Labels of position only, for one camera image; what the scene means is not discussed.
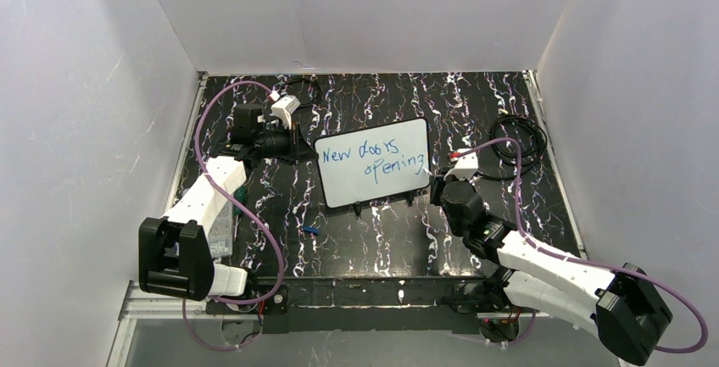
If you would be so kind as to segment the blue marker cap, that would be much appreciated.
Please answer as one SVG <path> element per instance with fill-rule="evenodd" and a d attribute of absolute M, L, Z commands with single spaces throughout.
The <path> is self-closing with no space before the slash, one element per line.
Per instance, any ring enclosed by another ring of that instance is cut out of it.
<path fill-rule="evenodd" d="M 302 227 L 302 231 L 303 231 L 304 233 L 308 233 L 308 234 L 313 235 L 313 236 L 318 236 L 319 233 L 320 233 L 318 229 L 316 229 L 316 228 L 314 228 L 314 227 L 311 227 L 311 226 L 303 226 L 303 227 Z"/>

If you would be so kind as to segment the white whiteboard black frame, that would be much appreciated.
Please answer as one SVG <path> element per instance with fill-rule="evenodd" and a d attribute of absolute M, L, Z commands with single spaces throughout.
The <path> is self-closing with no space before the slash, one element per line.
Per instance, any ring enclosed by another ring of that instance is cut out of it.
<path fill-rule="evenodd" d="M 314 141 L 325 205 L 329 209 L 424 189 L 430 176 L 425 118 L 323 136 Z"/>

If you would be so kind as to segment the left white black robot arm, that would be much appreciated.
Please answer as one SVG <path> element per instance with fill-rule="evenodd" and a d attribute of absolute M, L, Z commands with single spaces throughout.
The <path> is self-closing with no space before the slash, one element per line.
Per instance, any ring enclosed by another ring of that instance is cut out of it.
<path fill-rule="evenodd" d="M 234 114 L 227 143 L 205 164 L 183 198 L 159 218 L 146 218 L 139 227 L 139 285 L 144 292 L 201 301 L 207 297 L 240 297 L 248 271 L 214 260 L 209 230 L 226 196 L 238 190 L 248 172 L 265 158 L 299 164 L 318 157 L 304 139 L 292 115 L 297 98 L 281 97 L 265 121 L 258 104 L 244 104 Z"/>

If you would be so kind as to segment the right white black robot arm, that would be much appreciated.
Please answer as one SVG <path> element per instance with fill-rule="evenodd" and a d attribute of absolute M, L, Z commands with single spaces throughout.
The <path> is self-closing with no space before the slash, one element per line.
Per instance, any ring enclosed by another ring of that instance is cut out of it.
<path fill-rule="evenodd" d="M 522 235 L 515 224 L 491 214 L 469 181 L 434 175 L 432 204 L 451 232 L 480 259 L 497 265 L 489 285 L 494 300 L 556 316 L 594 335 L 619 359 L 645 365 L 673 315 L 638 266 L 617 270 Z"/>

